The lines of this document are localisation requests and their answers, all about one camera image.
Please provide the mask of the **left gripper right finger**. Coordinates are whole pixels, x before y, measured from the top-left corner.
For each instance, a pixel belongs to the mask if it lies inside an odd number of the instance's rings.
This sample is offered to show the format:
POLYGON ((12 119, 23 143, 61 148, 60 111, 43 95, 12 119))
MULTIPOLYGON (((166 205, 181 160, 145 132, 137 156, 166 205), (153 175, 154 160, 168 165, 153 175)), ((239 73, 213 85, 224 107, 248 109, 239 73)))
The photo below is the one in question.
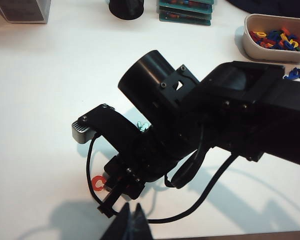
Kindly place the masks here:
POLYGON ((130 233, 131 240, 153 240, 148 220, 140 203, 136 205, 135 211, 132 214, 130 233))

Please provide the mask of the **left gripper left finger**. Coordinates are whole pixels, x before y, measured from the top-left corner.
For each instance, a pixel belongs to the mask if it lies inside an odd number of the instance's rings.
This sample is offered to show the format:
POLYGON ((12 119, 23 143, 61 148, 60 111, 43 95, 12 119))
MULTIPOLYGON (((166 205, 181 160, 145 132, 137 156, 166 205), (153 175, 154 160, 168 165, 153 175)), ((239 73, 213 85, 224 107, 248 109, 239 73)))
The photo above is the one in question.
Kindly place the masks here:
POLYGON ((125 203, 100 240, 129 240, 131 226, 130 205, 125 203))

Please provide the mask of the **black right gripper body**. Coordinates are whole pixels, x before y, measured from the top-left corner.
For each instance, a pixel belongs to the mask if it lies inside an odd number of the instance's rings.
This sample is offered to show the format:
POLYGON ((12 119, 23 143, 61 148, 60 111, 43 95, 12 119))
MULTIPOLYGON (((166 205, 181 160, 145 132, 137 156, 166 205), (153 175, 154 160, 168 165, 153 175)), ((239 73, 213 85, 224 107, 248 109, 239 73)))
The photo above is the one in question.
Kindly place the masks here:
POLYGON ((109 193, 97 201, 99 211, 107 217, 118 214, 113 205, 122 194, 137 199, 146 183, 167 174, 188 154, 188 137, 181 132, 163 135, 148 129, 119 136, 98 131, 97 136, 103 136, 118 152, 104 166, 109 193))

